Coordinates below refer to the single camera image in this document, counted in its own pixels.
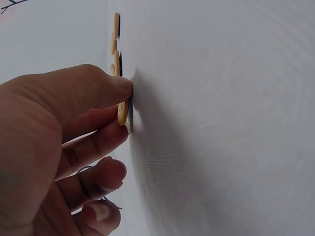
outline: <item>white surface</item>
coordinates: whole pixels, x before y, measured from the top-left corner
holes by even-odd
[[[116,151],[124,235],[314,235],[315,2],[111,0],[115,11],[134,82],[131,146]]]

